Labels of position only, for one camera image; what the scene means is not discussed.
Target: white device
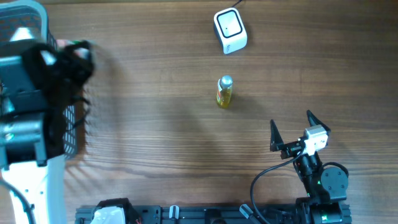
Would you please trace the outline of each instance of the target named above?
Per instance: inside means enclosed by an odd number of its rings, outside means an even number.
[[[36,161],[17,162],[2,169],[5,181],[13,185],[34,205],[35,224],[66,224],[67,211],[63,199],[63,173],[65,156],[57,156],[47,161],[45,167],[38,167]],[[17,224],[28,224],[22,203],[10,192]]]
[[[126,224],[124,210],[116,206],[101,208],[95,211],[90,224]]]
[[[223,47],[224,54],[242,49],[248,42],[248,35],[241,16],[234,7],[214,15],[214,31]]]

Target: bottle cap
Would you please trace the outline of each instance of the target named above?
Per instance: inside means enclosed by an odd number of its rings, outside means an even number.
[[[232,77],[229,75],[224,75],[220,80],[220,85],[222,88],[229,88],[232,86]]]

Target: wood grain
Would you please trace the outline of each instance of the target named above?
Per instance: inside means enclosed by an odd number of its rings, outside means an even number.
[[[212,20],[225,2],[48,5],[50,30],[89,39],[97,72],[81,153],[65,172],[75,209],[129,197],[133,204],[249,202],[254,176],[281,163],[269,120],[293,141],[307,109],[332,129],[323,162],[350,171],[354,223],[398,218],[398,14],[377,1],[247,1],[248,45],[223,55]],[[216,82],[234,78],[228,110]],[[0,223],[13,223],[2,191]],[[292,166],[261,178],[259,203],[293,203],[305,191]]]

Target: basket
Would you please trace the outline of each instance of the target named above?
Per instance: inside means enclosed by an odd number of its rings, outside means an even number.
[[[0,4],[0,46],[9,42],[18,27],[37,29],[42,38],[57,49],[57,41],[49,31],[47,12],[41,4],[31,0]],[[75,107],[68,106],[63,115],[68,129],[71,129],[75,122]],[[76,130],[66,132],[63,136],[66,159],[73,158],[78,152],[76,137]]]

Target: white plastic part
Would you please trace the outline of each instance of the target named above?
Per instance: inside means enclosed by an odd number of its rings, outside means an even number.
[[[26,40],[26,39],[34,39],[38,42],[44,43],[43,38],[41,38],[40,33],[33,28],[29,27],[20,27],[18,28],[14,35],[12,35],[10,42],[18,41],[18,40]],[[52,55],[50,52],[47,51],[40,51],[43,56],[44,62],[47,65],[53,65],[57,59]]]
[[[47,161],[47,166],[37,167],[36,161],[14,163],[2,170],[2,177],[13,185],[32,205],[36,224],[66,224],[67,213],[63,199],[63,155]],[[21,201],[10,192],[17,224],[28,224]]]
[[[180,217],[180,207],[178,207],[177,205],[170,206],[169,219],[171,219],[171,218],[179,219],[179,217]]]
[[[217,12],[214,15],[214,26],[224,54],[229,54],[246,46],[248,34],[237,9],[232,7]]]
[[[328,135],[322,125],[319,124],[311,128],[306,128],[304,130],[304,135],[306,135],[308,139],[304,140],[305,149],[303,154],[307,153],[309,156],[312,156],[316,151],[326,147]]]
[[[98,209],[91,224],[126,224],[122,208],[113,206]]]

